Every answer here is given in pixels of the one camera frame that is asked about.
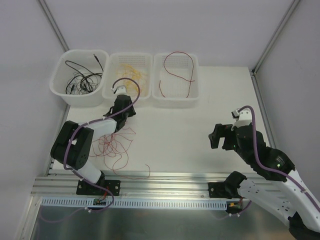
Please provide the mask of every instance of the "metal frame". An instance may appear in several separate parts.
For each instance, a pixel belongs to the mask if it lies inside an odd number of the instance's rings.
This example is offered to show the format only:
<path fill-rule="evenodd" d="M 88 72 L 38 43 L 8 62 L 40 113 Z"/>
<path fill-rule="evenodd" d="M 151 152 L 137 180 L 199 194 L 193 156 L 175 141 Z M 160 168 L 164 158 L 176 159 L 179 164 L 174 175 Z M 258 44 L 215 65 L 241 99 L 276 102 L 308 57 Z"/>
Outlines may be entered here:
<path fill-rule="evenodd" d="M 291 18 L 292 14 L 295 12 L 295 10 L 297 9 L 298 5 L 300 4 L 302 0 L 292 0 L 289 8 L 287 9 L 287 11 L 285 12 L 284 16 L 282 17 L 279 25 L 277 26 L 277 28 L 275 29 L 272 37 L 270 38 L 269 42 L 267 43 L 266 47 L 264 48 L 261 57 L 259 58 L 257 64 L 255 65 L 255 67 L 253 68 L 253 75 L 256 75 L 257 72 L 259 71 L 261 65 L 264 63 L 264 61 L 266 60 L 266 58 L 268 57 L 270 51 L 272 50 L 273 46 L 275 45 L 278 37 L 280 36 L 280 34 L 282 33 L 283 29 L 285 28 L 285 26 L 287 25 L 289 19 Z"/>
<path fill-rule="evenodd" d="M 101 208 L 95 204 L 95 197 L 52 197 L 44 196 L 42 206 L 73 207 L 73 208 Z M 103 200 L 105 205 L 112 203 L 112 200 Z M 115 198 L 110 208 L 114 209 L 188 209 L 188 210 L 227 210 L 225 200 L 198 200 L 190 201 L 183 199 L 142 199 L 142 198 Z"/>
<path fill-rule="evenodd" d="M 59 40 L 62 49 L 65 52 L 68 51 L 69 46 L 61 33 L 46 0 L 37 0 L 37 2 Z M 267 137 L 271 147 L 273 148 L 276 147 L 276 143 L 273 138 L 266 108 L 256 80 L 256 74 L 265 59 L 268 57 L 272 47 L 300 2 L 301 0 L 292 1 L 251 73 L 252 84 L 260 107 L 264 126 L 266 128 Z M 59 129 L 67 119 L 69 109 L 70 106 L 67 105 Z M 18 229 L 17 236 L 19 239 L 27 240 L 31 238 L 43 199 L 42 197 L 68 196 L 71 198 L 80 198 L 80 196 L 76 195 L 79 179 L 72 173 L 65 170 L 52 169 L 53 159 L 50 158 L 48 162 L 49 164 L 46 167 L 45 176 L 37 177 L 34 182 L 31 191 L 31 200 L 24 216 L 25 222 Z M 121 180 L 121 194 L 119 197 L 123 199 L 190 200 L 195 202 L 208 201 L 208 182 L 222 182 L 229 175 L 229 173 L 152 173 L 152 175 L 147 179 L 130 180 L 110 175 L 107 171 L 105 171 L 105 174 L 110 180 Z M 141 178 L 146 176 L 145 172 L 124 172 L 123 174 L 130 176 L 131 178 Z M 258 186 L 260 185 L 263 187 L 266 191 L 273 193 L 279 198 L 284 198 L 282 193 L 273 184 L 266 181 L 259 175 L 252 173 L 247 174 L 247 177 Z"/>

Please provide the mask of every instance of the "white table surface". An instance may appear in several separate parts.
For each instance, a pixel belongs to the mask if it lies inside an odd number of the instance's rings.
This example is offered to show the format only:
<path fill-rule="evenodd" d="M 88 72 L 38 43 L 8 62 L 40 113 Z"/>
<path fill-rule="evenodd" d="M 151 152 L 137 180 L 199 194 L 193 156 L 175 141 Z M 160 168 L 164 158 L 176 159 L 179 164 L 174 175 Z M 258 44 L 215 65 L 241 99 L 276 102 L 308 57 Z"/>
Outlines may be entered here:
<path fill-rule="evenodd" d="M 159 173 L 253 173 L 251 168 L 234 152 L 211 149 L 208 134 L 215 124 L 233 124 L 231 111 L 244 105 L 251 105 L 256 112 L 257 130 L 262 132 L 265 142 L 268 138 L 259 109 L 250 72 L 246 67 L 199 67 L 201 98 L 194 108 L 164 109 L 152 106 L 136 107 L 136 115 L 127 120 L 136 135 L 129 150 L 129 162 L 121 171 Z M 97 107 L 71 107 L 67 120 L 88 122 L 101 118 L 110 106 L 102 103 Z M 107 170 L 102 157 L 90 157 L 90 161 Z M 123 155 L 115 168 L 127 161 Z M 114 158 L 105 158 L 111 168 Z M 53 169 L 63 166 L 55 161 Z"/>

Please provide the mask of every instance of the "gray floor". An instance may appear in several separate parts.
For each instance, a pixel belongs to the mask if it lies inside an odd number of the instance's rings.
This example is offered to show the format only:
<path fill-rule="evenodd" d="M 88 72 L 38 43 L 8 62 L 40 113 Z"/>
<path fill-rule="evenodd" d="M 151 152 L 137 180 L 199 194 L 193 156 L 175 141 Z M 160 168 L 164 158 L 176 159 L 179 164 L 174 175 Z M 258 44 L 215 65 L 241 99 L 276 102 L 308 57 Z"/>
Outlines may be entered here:
<path fill-rule="evenodd" d="M 76 208 L 43 207 L 42 216 L 58 220 Z M 80 211 L 61 223 L 37 221 L 33 240 L 293 240 L 274 216 L 252 205 L 239 218 L 223 211 L 108 209 Z"/>

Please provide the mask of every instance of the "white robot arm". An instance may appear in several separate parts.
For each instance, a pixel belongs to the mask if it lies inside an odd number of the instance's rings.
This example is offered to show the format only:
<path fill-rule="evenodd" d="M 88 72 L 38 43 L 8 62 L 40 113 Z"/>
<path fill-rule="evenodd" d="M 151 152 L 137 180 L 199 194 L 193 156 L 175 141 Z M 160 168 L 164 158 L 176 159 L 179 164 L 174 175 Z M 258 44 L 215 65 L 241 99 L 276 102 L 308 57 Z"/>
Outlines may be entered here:
<path fill-rule="evenodd" d="M 256 131 L 255 114 L 250 106 L 232 112 L 234 124 L 216 124 L 209 135 L 211 148 L 216 149 L 224 138 L 222 149 L 234 150 L 254 171 L 269 180 L 284 194 L 284 201 L 239 172 L 232 172 L 219 189 L 225 198 L 247 198 L 258 204 L 280 221 L 298 240 L 320 239 L 320 203 L 307 189 L 295 165 L 278 149 L 266 146 L 263 136 Z"/>
<path fill-rule="evenodd" d="M 107 114 L 103 115 L 104 117 L 114 115 L 114 113 L 118 113 L 133 104 L 131 97 L 128 96 L 126 87 L 124 85 L 118 86 L 112 90 L 116 95 L 114 106 L 110 108 Z M 131 106 L 127 110 L 121 112 L 121 114 L 117 114 L 106 120 L 97 121 L 93 124 L 82 127 L 75 135 L 75 138 L 72 141 L 71 147 L 68 151 L 68 157 L 66 161 L 67 166 L 71 167 L 89 182 L 98 186 L 103 186 L 105 180 L 103 172 L 97 169 L 88 160 L 91 143 L 92 141 L 98 140 L 101 136 L 111 135 L 115 132 L 118 132 L 125 125 L 127 118 L 132 117 L 135 114 L 136 112 L 134 107 Z M 78 123 L 66 121 L 53 144 L 50 155 L 53 159 L 56 159 L 61 164 L 64 164 L 64 156 L 67 145 L 72 134 L 78 127 Z"/>

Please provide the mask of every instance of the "white connector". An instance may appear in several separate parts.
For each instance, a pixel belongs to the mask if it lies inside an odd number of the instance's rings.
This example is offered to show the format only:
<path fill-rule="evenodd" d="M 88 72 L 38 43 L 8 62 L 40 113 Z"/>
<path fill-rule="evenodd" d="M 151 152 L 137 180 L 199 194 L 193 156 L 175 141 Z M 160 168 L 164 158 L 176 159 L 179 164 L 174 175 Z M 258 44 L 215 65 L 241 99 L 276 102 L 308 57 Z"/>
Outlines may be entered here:
<path fill-rule="evenodd" d="M 114 87 L 111 89 L 112 92 L 116 95 L 119 95 L 119 94 L 123 94 L 123 95 L 128 95 L 127 94 L 127 89 L 126 89 L 126 86 L 125 85 L 121 85 L 121 86 L 117 86 L 117 87 Z"/>
<path fill-rule="evenodd" d="M 240 112 L 238 112 L 238 110 L 234 110 L 232 115 L 235 117 L 235 123 L 233 124 L 231 131 L 234 130 L 234 127 L 240 128 L 252 123 L 252 114 L 248 109 L 243 109 Z"/>

